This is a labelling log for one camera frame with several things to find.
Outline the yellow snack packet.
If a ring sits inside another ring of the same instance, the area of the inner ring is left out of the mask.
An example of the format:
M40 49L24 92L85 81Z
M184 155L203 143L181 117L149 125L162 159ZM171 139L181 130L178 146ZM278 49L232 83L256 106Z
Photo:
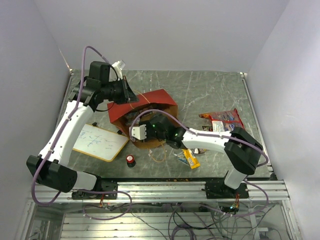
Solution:
M201 164L190 149L183 149L182 152L191 169L200 167Z

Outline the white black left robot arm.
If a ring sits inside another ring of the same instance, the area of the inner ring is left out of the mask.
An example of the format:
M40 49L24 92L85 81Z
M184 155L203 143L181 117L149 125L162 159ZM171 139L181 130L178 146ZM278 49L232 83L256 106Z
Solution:
M108 100L115 105L137 102L139 99L122 75L124 61L114 64L93 61L89 73L71 91L65 113L46 146L38 155L30 155L27 168L36 183L67 193L84 189L85 194L96 199L102 193L98 177L68 167L73 147L84 125Z

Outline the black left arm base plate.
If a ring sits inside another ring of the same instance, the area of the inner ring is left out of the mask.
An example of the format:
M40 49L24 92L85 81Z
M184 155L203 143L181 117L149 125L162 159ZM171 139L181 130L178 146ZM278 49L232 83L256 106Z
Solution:
M72 200L97 200L102 197L107 200L115 200L117 198L116 191L118 190L118 184L113 181L102 180L98 182L92 189L93 192L110 192L107 194L102 193L89 193L83 190L73 191L71 194Z

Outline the red candy assortment bag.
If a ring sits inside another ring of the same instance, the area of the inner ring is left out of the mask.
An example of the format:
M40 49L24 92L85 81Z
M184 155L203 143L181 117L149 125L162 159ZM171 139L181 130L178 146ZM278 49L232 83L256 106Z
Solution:
M200 118L210 122L210 132L231 132L236 127L245 128L236 108L227 111L201 113Z

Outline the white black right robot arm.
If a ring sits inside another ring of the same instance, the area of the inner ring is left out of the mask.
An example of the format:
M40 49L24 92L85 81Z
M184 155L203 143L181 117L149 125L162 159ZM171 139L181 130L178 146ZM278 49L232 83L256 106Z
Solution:
M226 198L233 197L242 181L255 173L263 153L262 145L241 127L223 132L196 130L175 126L161 113L133 126L130 134L139 141L165 141L173 149L204 149L225 153L232 164L220 186L220 192Z

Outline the red paper bag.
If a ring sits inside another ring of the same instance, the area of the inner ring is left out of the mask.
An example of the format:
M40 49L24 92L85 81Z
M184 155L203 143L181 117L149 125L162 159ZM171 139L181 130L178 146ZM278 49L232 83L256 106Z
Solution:
M139 93L137 97L139 101L134 103L126 103L121 105L116 103L107 104L107 108L111 107L111 109L108 110L110 123L115 125L126 136L128 136L128 138L129 128L132 125L132 122L140 113L146 110L158 109L171 114L175 118L178 117L178 104L164 89ZM151 111L144 113L140 118L138 118L135 126L137 126L140 121L150 120L154 114L159 114L159 112ZM159 141L157 139L151 139L142 142L136 140L131 142L137 149L153 149L165 143L164 141Z

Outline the brown white snack bar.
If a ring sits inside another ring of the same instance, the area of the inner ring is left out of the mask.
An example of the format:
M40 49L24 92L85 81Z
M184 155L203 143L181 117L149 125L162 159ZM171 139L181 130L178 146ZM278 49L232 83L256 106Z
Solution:
M205 152L206 152L206 150L205 150L205 149L202 149L202 148L195 148L195 149L193 150L193 153L194 153L195 155L204 154Z

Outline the blue white snack wrapper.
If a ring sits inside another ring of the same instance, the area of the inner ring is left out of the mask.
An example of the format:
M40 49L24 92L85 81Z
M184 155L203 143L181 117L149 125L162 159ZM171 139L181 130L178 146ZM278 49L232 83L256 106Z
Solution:
M174 153L173 155L175 156L175 158L176 158L178 161L180 161L181 163L189 166L188 160L187 160L187 158L186 158L186 156L185 156L185 154L184 154L183 151L181 151L181 152L179 152L179 153Z

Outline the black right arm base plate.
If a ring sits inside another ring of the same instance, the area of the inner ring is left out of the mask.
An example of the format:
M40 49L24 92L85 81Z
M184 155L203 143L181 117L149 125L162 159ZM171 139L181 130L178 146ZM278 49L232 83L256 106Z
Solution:
M206 194L207 199L248 199L249 192L246 183L241 183L237 189L232 189L224 185L224 181L221 179L214 179L213 181L207 181L204 187L201 189Z

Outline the purple M&M's packet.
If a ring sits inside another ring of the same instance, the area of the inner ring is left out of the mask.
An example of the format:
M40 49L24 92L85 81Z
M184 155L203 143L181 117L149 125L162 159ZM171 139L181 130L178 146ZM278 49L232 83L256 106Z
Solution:
M212 132L213 127L212 126L202 126L202 130L206 132Z

